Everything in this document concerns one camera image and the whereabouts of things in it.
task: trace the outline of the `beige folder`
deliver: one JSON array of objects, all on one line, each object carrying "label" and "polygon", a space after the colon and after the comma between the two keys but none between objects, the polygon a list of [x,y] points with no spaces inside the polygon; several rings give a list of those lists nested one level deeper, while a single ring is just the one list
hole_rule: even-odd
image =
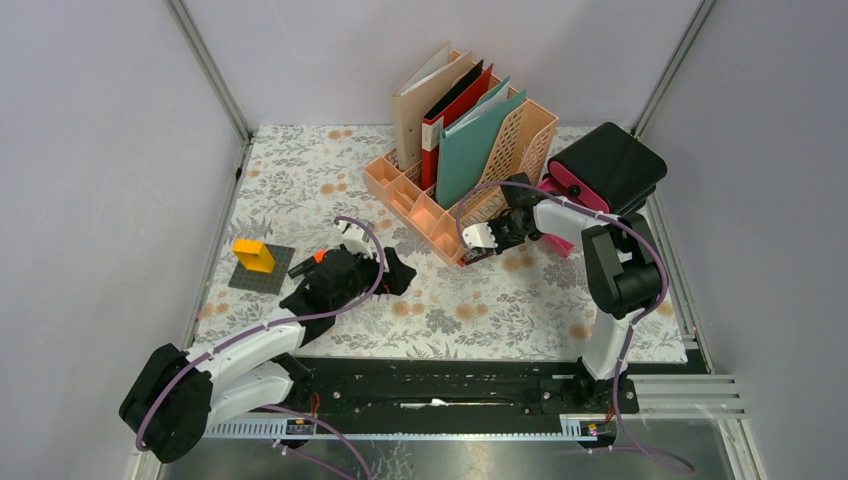
[{"label": "beige folder", "polygon": [[401,171],[421,160],[421,120],[450,90],[457,78],[474,66],[473,51],[450,61],[450,44],[419,65],[392,92],[392,120],[397,143],[397,160]]}]

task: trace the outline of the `gray baseplate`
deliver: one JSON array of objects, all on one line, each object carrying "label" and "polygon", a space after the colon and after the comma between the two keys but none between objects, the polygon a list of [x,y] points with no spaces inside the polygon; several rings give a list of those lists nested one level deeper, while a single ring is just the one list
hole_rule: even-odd
[{"label": "gray baseplate", "polygon": [[230,288],[279,295],[280,289],[283,287],[283,280],[286,278],[286,272],[294,257],[294,249],[267,243],[265,246],[268,247],[268,251],[274,257],[274,271],[271,273],[253,272],[244,268],[244,265],[238,262],[236,271],[233,272],[228,284]]}]

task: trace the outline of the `metal frame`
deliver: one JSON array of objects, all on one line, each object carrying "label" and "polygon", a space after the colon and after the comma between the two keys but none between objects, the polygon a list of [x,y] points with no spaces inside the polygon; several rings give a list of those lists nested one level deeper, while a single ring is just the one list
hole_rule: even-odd
[{"label": "metal frame", "polygon": [[674,80],[675,75],[677,75],[683,59],[686,58],[686,55],[692,48],[692,44],[695,43],[695,38],[701,32],[707,18],[709,18],[718,2],[719,0],[701,0],[701,3],[698,4],[698,8],[692,15],[692,19],[689,20],[689,25],[686,26],[683,36],[680,37],[677,47],[671,54],[671,58],[669,58],[662,75],[660,75],[660,79],[654,86],[651,96],[648,97],[648,102],[645,104],[642,112],[639,113],[639,116],[636,117],[636,122],[633,124],[633,130],[631,131],[636,138],[641,137],[645,132],[645,128],[650,123],[657,106],[665,96],[665,92],[668,91],[668,87],[671,85],[672,80]]},{"label": "metal frame", "polygon": [[[166,0],[165,3],[173,13],[174,19],[183,31],[186,41],[195,54],[201,69],[207,76],[210,86],[215,91],[216,96],[221,102],[224,110],[230,119],[233,127],[238,134],[245,140],[245,152],[241,159],[241,165],[244,165],[249,158],[252,149],[252,133],[247,121],[244,118],[237,102],[228,89],[223,77],[213,61],[202,37],[200,36],[191,15],[188,12],[183,0]],[[668,91],[674,76],[680,68],[683,59],[688,54],[691,46],[703,28],[704,23],[710,13],[718,4],[718,0],[702,0],[698,5],[692,19],[687,25],[686,30],[676,46],[671,58],[669,59],[662,75],[660,76],[656,86],[654,87],[651,96],[643,110],[637,117],[632,128],[632,133],[639,138],[650,123],[658,105],[662,101],[665,93]],[[227,223],[234,207],[235,194],[239,187],[238,174],[233,186],[228,192],[228,206],[222,212],[222,217],[219,222],[219,234],[215,241],[215,246],[211,252],[210,259],[207,263],[204,274],[204,282],[198,293],[196,305],[199,306],[205,301],[208,292],[209,278],[214,270],[215,260],[221,248],[224,235],[226,233]],[[673,248],[673,240],[669,229],[665,212],[662,206],[662,200],[659,195],[654,194],[648,199],[647,212],[651,224],[656,231],[656,240],[660,253],[666,260],[666,267],[669,270],[674,289],[674,303],[677,306],[678,319],[680,321],[681,334],[683,335],[684,343],[687,350],[698,350],[703,356],[707,369],[712,371],[713,365],[706,348],[703,338],[698,335],[699,318],[691,301],[689,286],[686,281],[683,269],[680,265],[680,259]],[[196,328],[196,320],[191,323],[191,328],[185,337],[185,344],[190,344],[194,330]],[[563,377],[561,375],[551,375],[552,377]],[[729,375],[638,375],[632,374],[629,377],[634,381],[636,394],[639,398],[642,412],[637,415],[625,415],[625,418],[630,419],[703,419],[711,418],[714,423],[720,428],[722,438],[725,442],[725,448],[728,456],[731,459],[733,471],[737,478],[740,479],[765,479],[762,473],[764,470],[759,458],[756,447],[753,444],[748,420],[743,408],[743,404],[739,398],[736,384],[732,376]],[[274,421],[278,421],[285,416],[273,415]],[[602,420],[603,415],[562,415],[560,416],[563,426],[562,435],[456,435],[455,440],[473,441],[481,440],[527,440],[527,439],[550,439],[554,441],[575,441],[573,435],[573,422],[579,420]],[[237,423],[239,428],[228,428],[228,423]],[[222,426],[213,427],[213,431],[209,433],[215,437],[222,438],[227,432],[238,432],[240,438],[245,438],[245,435],[250,435],[246,430],[253,423],[257,423],[255,430],[252,430],[257,435],[254,438],[265,438],[267,431],[263,430],[259,423],[265,424],[266,429],[269,422],[268,414],[247,414],[231,422],[225,422]],[[410,436],[393,436],[398,438],[412,439],[434,439],[431,435],[410,435]],[[445,439],[446,436],[440,435],[438,439]],[[161,478],[164,475],[164,470],[155,456],[149,452],[133,454],[132,461],[127,471],[127,479],[133,480],[153,480]]]},{"label": "metal frame", "polygon": [[244,151],[240,158],[239,166],[238,168],[236,168],[233,174],[233,183],[227,190],[227,199],[224,205],[224,210],[221,212],[221,217],[218,219],[218,229],[216,230],[217,234],[215,236],[215,242],[212,245],[212,250],[209,252],[209,258],[206,259],[206,267],[203,270],[203,281],[200,284],[200,289],[197,292],[197,296],[195,296],[195,315],[191,319],[191,321],[189,321],[186,332],[183,335],[183,349],[190,347],[191,344],[194,343],[194,334],[197,331],[198,323],[197,314],[203,308],[203,304],[206,303],[206,296],[209,294],[209,287],[211,285],[210,279],[215,273],[215,263],[218,260],[218,252],[221,251],[221,245],[224,243],[224,236],[227,233],[227,225],[230,222],[230,218],[233,216],[233,210],[235,210],[236,193],[238,193],[238,189],[241,186],[242,181],[242,165],[247,163],[247,160],[250,158],[250,154],[252,152],[253,141],[251,140],[245,145]]},{"label": "metal frame", "polygon": [[200,36],[197,25],[195,25],[185,2],[183,0],[165,0],[165,4],[168,6],[168,10],[171,11],[177,26],[183,32],[186,43],[191,48],[195,58],[197,58],[200,69],[203,70],[203,74],[209,80],[209,86],[212,87],[212,91],[215,92],[215,96],[218,97],[218,101],[224,107],[224,112],[227,114],[227,118],[230,119],[230,123],[233,124],[233,128],[236,129],[242,141],[249,142],[252,136],[250,125],[248,125],[238,106],[238,102],[236,102],[232,92],[227,87],[221,71],[218,70],[218,66],[212,59],[212,55],[209,53],[203,37]]},{"label": "metal frame", "polygon": [[[286,421],[291,415],[253,413],[233,418],[208,428],[204,438],[231,438],[246,440],[338,440],[335,435],[318,433],[314,435],[289,435],[285,433]],[[597,437],[580,435],[580,420],[560,415],[561,433],[516,433],[512,435],[500,435],[491,433],[479,434],[403,434],[403,433],[374,433],[345,434],[348,440],[370,440],[370,441],[398,441],[398,440],[424,440],[424,441],[515,441],[515,442],[591,442]]]}]

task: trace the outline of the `metal floor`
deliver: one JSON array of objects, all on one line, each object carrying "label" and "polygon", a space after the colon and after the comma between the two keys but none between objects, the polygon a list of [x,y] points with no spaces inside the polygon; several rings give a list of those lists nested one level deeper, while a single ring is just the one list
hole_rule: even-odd
[{"label": "metal floor", "polygon": [[[631,420],[644,445],[669,449],[698,468],[695,478],[734,478],[721,433],[710,420]],[[379,480],[491,480],[526,478],[677,479],[641,454],[594,453],[574,442],[357,441]],[[338,441],[315,440],[302,451],[356,477],[353,455]],[[333,479],[335,474],[292,455],[281,456],[268,440],[203,439],[169,465],[167,480]]]}]

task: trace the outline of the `table surface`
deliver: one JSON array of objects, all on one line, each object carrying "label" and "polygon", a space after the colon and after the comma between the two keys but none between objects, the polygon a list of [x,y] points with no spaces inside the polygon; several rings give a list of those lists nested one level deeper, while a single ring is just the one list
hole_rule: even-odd
[{"label": "table surface", "polygon": [[[591,128],[560,128],[556,153]],[[449,267],[366,189],[363,169],[394,148],[390,126],[263,126],[244,168],[195,342],[213,341],[262,319],[280,295],[227,286],[237,238],[296,249],[293,264],[341,243],[336,215],[368,220],[418,275],[402,297],[381,296],[340,315],[298,355],[370,358],[573,361],[592,333],[597,307],[582,252],[563,259],[528,242],[465,268]],[[667,299],[641,322],[628,359],[685,362],[675,309]]]}]

